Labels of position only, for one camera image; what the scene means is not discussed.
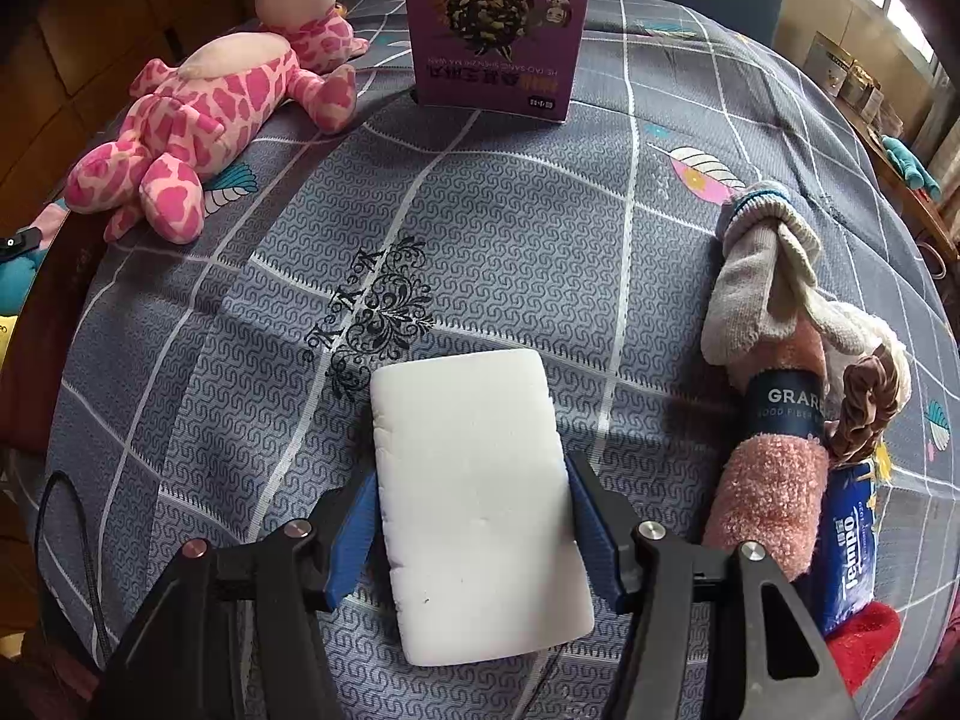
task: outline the purple box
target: purple box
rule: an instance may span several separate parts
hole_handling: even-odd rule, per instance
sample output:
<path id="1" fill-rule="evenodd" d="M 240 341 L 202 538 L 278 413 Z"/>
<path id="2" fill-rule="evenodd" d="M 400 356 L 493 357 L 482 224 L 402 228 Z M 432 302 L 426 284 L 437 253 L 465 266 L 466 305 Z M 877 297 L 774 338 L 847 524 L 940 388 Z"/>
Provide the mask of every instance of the purple box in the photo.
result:
<path id="1" fill-rule="evenodd" d="M 563 122 L 587 0 L 407 0 L 416 95 Z"/>

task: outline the pink giraffe plush toy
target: pink giraffe plush toy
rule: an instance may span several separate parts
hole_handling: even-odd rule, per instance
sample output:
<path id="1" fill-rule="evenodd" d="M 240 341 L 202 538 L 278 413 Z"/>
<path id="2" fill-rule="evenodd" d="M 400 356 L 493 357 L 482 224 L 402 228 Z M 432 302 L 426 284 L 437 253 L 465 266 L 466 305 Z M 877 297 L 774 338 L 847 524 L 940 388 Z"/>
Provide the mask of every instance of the pink giraffe plush toy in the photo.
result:
<path id="1" fill-rule="evenodd" d="M 264 28 L 290 41 L 301 67 L 329 73 L 363 55 L 370 44 L 353 37 L 353 28 L 337 13 L 337 0 L 256 0 Z"/>
<path id="2" fill-rule="evenodd" d="M 299 0 L 264 1 L 286 12 L 299 7 Z M 347 32 L 352 40 L 349 25 Z M 107 241 L 144 217 L 168 241 L 195 240 L 203 231 L 200 182 L 224 170 L 284 98 L 302 105 L 320 132 L 347 125 L 356 80 L 352 66 L 343 64 L 349 55 L 341 50 L 337 56 L 322 65 L 336 69 L 318 76 L 301 68 L 285 37 L 263 31 L 212 40 L 177 68 L 152 59 L 131 84 L 136 102 L 117 140 L 94 148 L 71 170 L 67 206 L 82 214 L 116 208 L 104 230 Z"/>

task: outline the blue gripper pad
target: blue gripper pad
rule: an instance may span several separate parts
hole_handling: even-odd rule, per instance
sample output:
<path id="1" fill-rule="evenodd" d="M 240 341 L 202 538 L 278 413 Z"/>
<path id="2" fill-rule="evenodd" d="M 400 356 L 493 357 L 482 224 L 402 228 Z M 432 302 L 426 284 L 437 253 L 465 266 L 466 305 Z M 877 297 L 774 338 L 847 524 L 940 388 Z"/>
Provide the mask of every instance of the blue gripper pad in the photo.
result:
<path id="1" fill-rule="evenodd" d="M 328 608 L 337 608 L 344 596 L 352 593 L 360 569 L 367 561 L 379 517 L 376 490 L 376 473 L 371 469 L 358 488 L 330 548 L 330 570 L 323 589 Z"/>
<path id="2" fill-rule="evenodd" d="M 593 592 L 603 598 L 615 613 L 622 614 L 626 611 L 628 591 L 621 581 L 616 541 L 600 514 L 597 502 L 587 491 L 587 486 L 589 485 L 593 495 L 605 493 L 618 495 L 618 493 L 608 493 L 601 488 L 586 457 L 578 458 L 576 463 L 571 461 L 569 456 L 564 460 L 566 473 L 570 478 L 570 493 L 573 497 L 573 527 L 577 546 L 584 559 Z M 589 473 L 592 478 L 584 480 L 581 473 Z"/>

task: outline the brown scrunchie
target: brown scrunchie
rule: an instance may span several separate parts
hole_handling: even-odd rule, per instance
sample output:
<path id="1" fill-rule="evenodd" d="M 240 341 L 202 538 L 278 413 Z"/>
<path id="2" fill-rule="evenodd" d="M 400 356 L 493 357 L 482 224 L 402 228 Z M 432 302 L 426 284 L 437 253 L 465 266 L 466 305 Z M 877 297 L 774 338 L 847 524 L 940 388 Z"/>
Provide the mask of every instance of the brown scrunchie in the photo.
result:
<path id="1" fill-rule="evenodd" d="M 840 418 L 828 422 L 827 447 L 834 464 L 857 463 L 870 457 L 880 434 L 896 414 L 899 378 L 893 357 L 881 344 L 843 372 Z"/>

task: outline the blue tissue pack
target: blue tissue pack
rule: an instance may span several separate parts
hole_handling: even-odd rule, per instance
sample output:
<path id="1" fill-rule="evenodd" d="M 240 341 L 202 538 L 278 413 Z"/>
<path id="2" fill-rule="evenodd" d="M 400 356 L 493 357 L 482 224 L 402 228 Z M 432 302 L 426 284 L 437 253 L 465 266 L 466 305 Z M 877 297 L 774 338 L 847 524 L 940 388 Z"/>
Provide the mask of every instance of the blue tissue pack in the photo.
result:
<path id="1" fill-rule="evenodd" d="M 874 600 L 877 501 L 872 461 L 830 471 L 805 582 L 808 608 L 824 636 Z"/>

